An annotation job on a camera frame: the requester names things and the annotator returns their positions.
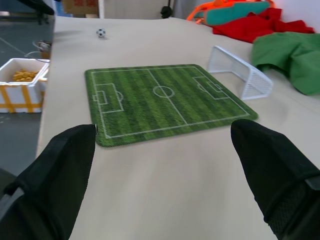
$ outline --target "cardboard box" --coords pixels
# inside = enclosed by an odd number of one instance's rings
[[[0,68],[0,113],[40,113],[46,86],[40,79],[48,67],[49,63],[27,58],[12,58],[4,64]],[[21,69],[39,73],[31,82],[12,82]]]
[[[99,14],[98,0],[63,0],[66,14]]]

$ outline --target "white foam box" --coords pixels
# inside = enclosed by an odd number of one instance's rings
[[[48,60],[11,58],[0,68],[0,113],[40,113],[44,88],[40,79],[48,71]],[[31,82],[12,82],[16,71],[39,73]]]

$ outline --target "center circle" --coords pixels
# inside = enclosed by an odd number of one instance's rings
[[[160,98],[171,98],[175,95],[175,92],[167,86],[155,86],[153,88],[153,93]]]

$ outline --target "red cloth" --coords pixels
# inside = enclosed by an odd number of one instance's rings
[[[281,13],[282,9],[279,8],[267,8],[258,15],[250,12],[246,17],[212,27],[213,33],[248,43],[253,43],[257,37],[273,33],[315,33],[314,29],[308,27],[302,20],[291,22],[281,21]]]

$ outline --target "green cloth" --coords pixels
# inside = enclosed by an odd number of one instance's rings
[[[320,93],[320,34],[274,33],[253,43],[252,64],[275,69],[305,95]]]
[[[91,69],[85,78],[92,122],[98,129],[96,142],[103,147],[210,130],[258,117],[198,65]]]

